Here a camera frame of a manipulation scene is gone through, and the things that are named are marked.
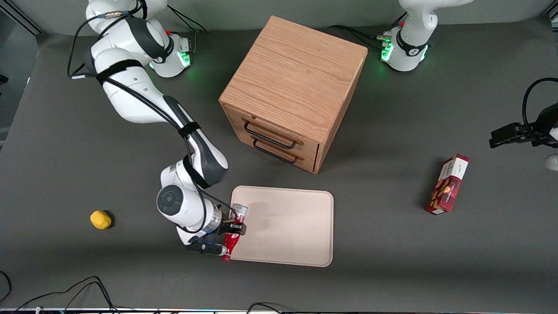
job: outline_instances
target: black handle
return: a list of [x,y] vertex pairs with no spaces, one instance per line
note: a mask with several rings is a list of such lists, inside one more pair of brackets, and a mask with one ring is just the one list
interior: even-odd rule
[[296,145],[296,141],[293,141],[291,146],[287,146],[287,145],[285,145],[285,144],[279,143],[279,142],[276,141],[276,140],[272,140],[272,139],[270,139],[269,137],[267,137],[267,136],[265,136],[265,135],[261,135],[261,134],[259,134],[259,133],[256,133],[256,132],[254,132],[254,131],[248,129],[248,125],[249,125],[249,124],[250,124],[250,121],[246,121],[246,123],[244,124],[244,129],[246,130],[246,132],[252,134],[253,136],[259,137],[260,139],[262,139],[262,140],[264,140],[264,141],[268,141],[268,142],[270,142],[270,143],[272,143],[272,144],[274,144],[274,145],[277,145],[277,146],[279,146],[279,147],[281,147],[281,148],[284,148],[284,149],[293,149],[293,148],[295,147],[295,145]]
[[285,159],[285,158],[283,158],[283,157],[281,157],[281,156],[275,155],[274,153],[272,153],[272,152],[270,152],[270,151],[267,151],[267,150],[265,150],[265,149],[263,149],[263,148],[261,148],[261,147],[258,147],[258,146],[256,145],[257,142],[258,142],[258,139],[254,139],[254,144],[253,144],[253,146],[254,146],[255,149],[260,150],[260,151],[262,151],[262,152],[264,152],[264,153],[266,153],[266,154],[268,154],[268,155],[270,155],[270,156],[273,156],[273,157],[275,157],[275,158],[277,158],[277,159],[279,159],[279,160],[282,160],[282,161],[284,161],[285,163],[294,164],[294,163],[299,159],[298,156],[295,156],[295,159],[294,159],[294,160],[288,160],[288,159]]

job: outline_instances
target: red bottle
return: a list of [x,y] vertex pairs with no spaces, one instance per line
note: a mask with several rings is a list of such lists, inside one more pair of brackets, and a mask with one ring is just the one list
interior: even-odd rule
[[[236,223],[244,222],[246,213],[248,212],[248,207],[242,204],[233,204],[234,211],[237,213],[237,218],[234,220]],[[231,211],[230,217],[234,217],[234,213]],[[238,243],[240,239],[240,234],[225,233],[224,245],[227,247],[227,252],[225,255],[221,256],[221,260],[230,261],[230,254],[233,252],[234,246]]]

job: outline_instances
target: yellow ball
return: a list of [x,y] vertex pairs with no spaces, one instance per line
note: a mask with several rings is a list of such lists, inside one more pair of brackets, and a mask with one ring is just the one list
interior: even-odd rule
[[110,216],[104,211],[94,211],[89,217],[89,220],[91,220],[95,228],[101,230],[107,229],[112,224],[112,219],[110,219]]

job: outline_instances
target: wooden cabinet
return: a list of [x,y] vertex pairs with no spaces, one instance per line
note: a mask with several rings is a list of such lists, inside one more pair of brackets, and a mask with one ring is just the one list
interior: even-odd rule
[[318,173],[367,52],[272,16],[219,102],[240,141]]

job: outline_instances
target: red box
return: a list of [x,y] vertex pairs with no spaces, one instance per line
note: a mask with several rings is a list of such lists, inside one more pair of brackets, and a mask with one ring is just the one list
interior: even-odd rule
[[427,212],[432,215],[439,215],[451,211],[468,164],[469,158],[459,154],[444,162],[438,182],[426,208]]

